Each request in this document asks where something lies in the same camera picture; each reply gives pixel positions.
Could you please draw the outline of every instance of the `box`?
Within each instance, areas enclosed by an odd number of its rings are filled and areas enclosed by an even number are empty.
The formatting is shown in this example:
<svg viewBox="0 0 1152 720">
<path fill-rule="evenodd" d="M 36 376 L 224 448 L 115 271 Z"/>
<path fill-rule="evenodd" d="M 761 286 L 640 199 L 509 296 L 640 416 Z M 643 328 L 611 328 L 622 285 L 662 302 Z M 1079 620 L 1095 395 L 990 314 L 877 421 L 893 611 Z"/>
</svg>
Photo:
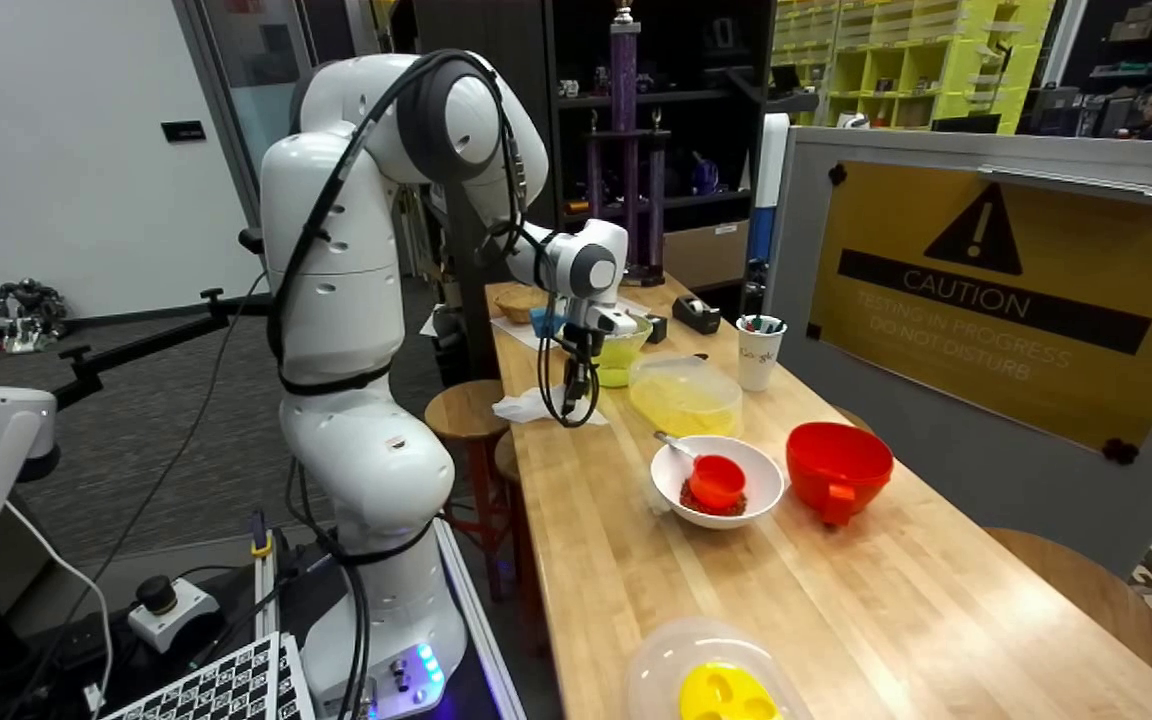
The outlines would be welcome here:
<svg viewBox="0 0 1152 720">
<path fill-rule="evenodd" d="M 750 224 L 704 224 L 664 233 L 664 271 L 687 286 L 718 286 L 744 279 Z"/>
</svg>

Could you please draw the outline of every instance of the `red bowl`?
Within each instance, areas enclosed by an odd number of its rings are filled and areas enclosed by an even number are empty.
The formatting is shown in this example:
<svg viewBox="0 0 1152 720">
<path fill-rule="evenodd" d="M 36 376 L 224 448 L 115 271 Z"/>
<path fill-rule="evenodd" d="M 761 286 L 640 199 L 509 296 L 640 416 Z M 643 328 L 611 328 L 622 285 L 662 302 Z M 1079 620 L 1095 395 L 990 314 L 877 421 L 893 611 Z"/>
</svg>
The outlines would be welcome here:
<svg viewBox="0 0 1152 720">
<path fill-rule="evenodd" d="M 893 479 L 893 448 L 851 425 L 802 425 L 785 440 L 793 497 L 829 526 L 849 524 Z"/>
</svg>

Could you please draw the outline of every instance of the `wooden tabletop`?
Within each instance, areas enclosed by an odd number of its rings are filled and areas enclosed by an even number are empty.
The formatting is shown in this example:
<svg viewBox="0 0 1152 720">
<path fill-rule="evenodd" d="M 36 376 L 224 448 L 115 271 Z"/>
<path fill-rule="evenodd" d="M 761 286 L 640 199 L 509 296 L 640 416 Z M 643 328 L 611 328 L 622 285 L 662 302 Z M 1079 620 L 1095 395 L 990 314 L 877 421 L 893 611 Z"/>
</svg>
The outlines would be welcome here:
<svg viewBox="0 0 1152 720">
<path fill-rule="evenodd" d="M 679 285 L 626 286 L 664 313 Z M 737 332 L 684 324 L 647 348 L 737 381 Z M 498 328 L 503 393 L 538 387 L 533 348 Z M 718 615 L 764 643 L 813 717 L 1152 717 L 1152 667 L 986 526 L 898 467 L 842 530 L 793 497 L 752 526 L 704 530 L 647 485 L 647 421 L 603 393 L 609 425 L 513 427 L 565 717 L 622 717 L 627 654 L 662 623 Z M 775 368 L 744 395 L 744 440 L 785 467 L 785 435 L 842 421 Z"/>
</svg>

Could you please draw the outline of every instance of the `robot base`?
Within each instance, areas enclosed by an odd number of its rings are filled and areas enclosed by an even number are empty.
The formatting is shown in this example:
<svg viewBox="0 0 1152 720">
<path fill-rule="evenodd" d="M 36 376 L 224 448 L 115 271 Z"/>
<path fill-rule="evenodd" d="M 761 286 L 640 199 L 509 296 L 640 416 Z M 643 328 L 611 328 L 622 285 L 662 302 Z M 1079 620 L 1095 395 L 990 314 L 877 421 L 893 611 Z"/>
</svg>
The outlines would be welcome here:
<svg viewBox="0 0 1152 720">
<path fill-rule="evenodd" d="M 443 682 L 466 654 L 466 620 L 443 581 L 436 530 L 409 551 L 363 564 L 367 596 L 367 680 L 371 717 L 416 717 L 443 701 Z M 350 682 L 358 611 L 342 596 L 304 634 L 304 680 L 320 717 L 338 717 Z"/>
</svg>

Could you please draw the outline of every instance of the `floor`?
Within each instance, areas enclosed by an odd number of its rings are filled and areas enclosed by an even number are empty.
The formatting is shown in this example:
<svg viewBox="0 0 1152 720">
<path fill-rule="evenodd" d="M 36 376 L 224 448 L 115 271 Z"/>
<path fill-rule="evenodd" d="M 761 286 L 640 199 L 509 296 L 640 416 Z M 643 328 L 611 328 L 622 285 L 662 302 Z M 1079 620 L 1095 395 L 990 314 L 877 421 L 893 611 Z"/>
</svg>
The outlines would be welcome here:
<svg viewBox="0 0 1152 720">
<path fill-rule="evenodd" d="M 409 328 L 422 328 L 431 308 L 429 291 L 409 286 L 404 300 Z M 181 314 L 98 324 L 69 344 L 94 344 L 101 352 L 178 324 Z M 224 364 L 213 400 L 196 421 L 219 348 Z M 66 381 L 69 368 L 57 352 L 0 357 L 0 385 L 57 387 Z M 409 335 L 393 364 L 396 400 L 422 416 L 436 387 L 436 348 Z M 152 497 L 103 574 L 115 603 L 152 572 L 245 564 L 245 530 L 257 510 L 267 524 L 291 526 L 291 517 L 285 510 L 289 450 L 279 443 L 275 405 L 279 387 L 263 348 L 263 324 L 241 319 L 227 340 L 224 332 L 200 335 L 107 373 L 101 395 L 60 412 L 66 461 L 47 479 L 20 487 L 20 499 L 66 555 L 98 566 L 132 524 L 140 499 Z M 466 560 L 473 564 L 528 717 L 560 717 L 547 654 L 516 634 L 516 609 L 509 598 L 487 598 L 484 555 L 466 547 Z M 45 596 L 20 611 L 20 623 L 47 628 L 57 609 L 66 609 L 66 596 Z"/>
</svg>

